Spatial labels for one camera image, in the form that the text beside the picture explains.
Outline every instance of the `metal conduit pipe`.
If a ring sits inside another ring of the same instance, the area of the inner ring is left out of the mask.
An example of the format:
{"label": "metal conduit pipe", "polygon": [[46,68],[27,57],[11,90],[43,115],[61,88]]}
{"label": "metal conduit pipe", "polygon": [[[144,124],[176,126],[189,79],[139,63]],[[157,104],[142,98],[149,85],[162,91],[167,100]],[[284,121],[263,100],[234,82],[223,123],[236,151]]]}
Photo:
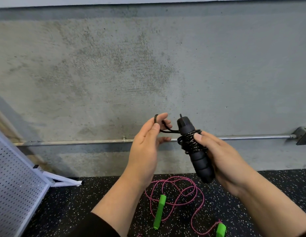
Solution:
{"label": "metal conduit pipe", "polygon": [[[296,139],[294,134],[286,135],[230,135],[218,136],[224,141],[232,140],[266,140],[266,139]],[[176,138],[172,138],[171,142],[176,142]],[[132,143],[133,139],[118,139],[118,140],[89,140],[89,141],[30,141],[24,143],[14,143],[15,146],[56,146],[56,145],[90,145],[90,144],[114,144],[114,143]]]}

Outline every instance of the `pink rope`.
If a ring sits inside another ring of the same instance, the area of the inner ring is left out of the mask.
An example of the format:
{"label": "pink rope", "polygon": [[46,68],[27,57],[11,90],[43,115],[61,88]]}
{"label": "pink rope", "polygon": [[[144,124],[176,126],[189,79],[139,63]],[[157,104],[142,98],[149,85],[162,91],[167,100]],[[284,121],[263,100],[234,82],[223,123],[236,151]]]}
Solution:
{"label": "pink rope", "polygon": [[[177,181],[180,181],[180,180],[189,181],[192,185],[189,186],[189,187],[187,187],[187,188],[185,188],[185,189],[183,189],[183,190],[180,190],[180,189],[178,188],[178,186],[176,185],[176,182],[177,182]],[[203,204],[204,204],[204,195],[203,195],[202,191],[196,186],[196,184],[195,184],[191,179],[189,179],[189,178],[187,178],[187,177],[183,177],[183,176],[172,176],[172,177],[170,177],[170,178],[168,178],[168,179],[161,179],[161,180],[152,181],[152,183],[155,183],[155,184],[154,184],[154,186],[153,186],[151,195],[149,196],[149,195],[147,194],[146,190],[145,190],[145,195],[150,199],[150,211],[151,211],[151,214],[153,215],[154,218],[155,218],[155,215],[154,215],[154,213],[153,213],[153,211],[152,211],[152,201],[157,201],[157,202],[160,201],[159,199],[153,199],[153,198],[152,198],[154,189],[155,189],[155,187],[158,185],[158,183],[163,183],[163,184],[162,184],[162,194],[164,194],[163,189],[164,189],[165,183],[170,183],[170,184],[172,184],[172,185],[179,191],[179,195],[177,196],[177,198],[176,198],[176,200],[175,200],[174,203],[168,203],[168,202],[166,202],[166,204],[169,204],[169,205],[172,206],[172,210],[171,210],[170,213],[167,215],[167,217],[165,217],[164,219],[162,219],[162,221],[165,221],[165,220],[167,220],[167,219],[170,217],[170,215],[171,215],[171,213],[173,212],[175,206],[186,205],[186,204],[189,204],[189,203],[191,203],[192,201],[194,201],[195,198],[197,197],[197,194],[198,194],[198,191],[199,191],[199,192],[201,193],[201,195],[202,195],[202,203],[201,203],[200,206],[196,209],[196,211],[194,212],[194,214],[193,214],[192,217],[191,217],[191,220],[190,220],[191,228],[192,228],[197,234],[199,234],[199,235],[207,235],[207,234],[210,233],[210,231],[211,231],[216,225],[218,225],[219,223],[222,223],[221,220],[215,222],[214,225],[213,225],[209,230],[207,230],[205,233],[200,233],[200,232],[198,232],[198,231],[194,228],[194,226],[192,225],[192,221],[193,221],[195,215],[197,214],[197,212],[202,208],[202,206],[203,206]],[[187,197],[187,196],[189,196],[189,195],[193,195],[193,198],[192,198],[191,200],[189,200],[189,201],[187,201],[187,202],[185,202],[185,203],[181,203],[181,204],[178,204],[178,203],[177,203],[177,201],[179,200],[180,196],[185,196],[185,197]]]}

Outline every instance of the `white perforated panel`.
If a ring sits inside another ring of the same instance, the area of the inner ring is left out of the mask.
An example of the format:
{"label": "white perforated panel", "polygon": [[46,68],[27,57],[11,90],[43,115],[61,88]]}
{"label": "white perforated panel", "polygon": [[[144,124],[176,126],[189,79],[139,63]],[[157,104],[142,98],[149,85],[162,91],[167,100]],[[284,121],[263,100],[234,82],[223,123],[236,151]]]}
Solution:
{"label": "white perforated panel", "polygon": [[17,154],[0,138],[0,237],[21,235],[48,189]]}

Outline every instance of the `gray wall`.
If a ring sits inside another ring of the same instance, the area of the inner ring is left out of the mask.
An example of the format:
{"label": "gray wall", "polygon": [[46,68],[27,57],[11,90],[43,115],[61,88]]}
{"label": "gray wall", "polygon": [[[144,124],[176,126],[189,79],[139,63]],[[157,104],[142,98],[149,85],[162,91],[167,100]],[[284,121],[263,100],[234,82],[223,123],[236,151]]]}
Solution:
{"label": "gray wall", "polygon": [[[306,0],[0,10],[0,127],[13,141],[133,138],[164,111],[215,135],[306,125]],[[306,168],[294,142],[230,144],[257,170]],[[129,149],[23,151],[58,174],[103,176],[122,173]],[[157,173],[194,171],[177,143],[159,160]]]}

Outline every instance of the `black speckled floor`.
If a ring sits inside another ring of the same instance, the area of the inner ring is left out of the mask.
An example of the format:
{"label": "black speckled floor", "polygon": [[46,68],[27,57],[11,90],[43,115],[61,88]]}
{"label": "black speckled floor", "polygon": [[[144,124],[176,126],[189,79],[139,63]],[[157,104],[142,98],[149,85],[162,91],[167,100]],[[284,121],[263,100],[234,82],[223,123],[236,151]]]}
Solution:
{"label": "black speckled floor", "polygon": [[[260,171],[260,173],[306,211],[306,169]],[[170,176],[173,175],[156,175],[154,179],[167,179]],[[205,204],[193,222],[198,231],[207,230],[217,219],[221,219],[227,227],[226,237],[260,236],[253,227],[243,205],[238,199],[227,194],[217,182],[204,185],[195,174],[181,176],[193,179],[205,195]],[[65,236],[106,194],[118,177],[80,179],[84,179],[84,186],[51,188],[48,191],[29,223],[24,237]],[[168,200],[178,194],[170,186],[165,190]],[[160,189],[157,189],[156,198],[159,198],[161,194],[159,191]],[[171,217],[161,224],[158,231],[154,231],[154,219],[150,213],[149,200],[143,195],[131,224],[129,235],[143,234],[145,237],[198,236],[190,227],[190,219],[200,203],[201,194],[198,194],[198,197],[190,204],[176,207]],[[168,211],[170,211],[170,206],[166,206],[163,213]],[[210,236],[215,236],[215,231],[212,231]]]}

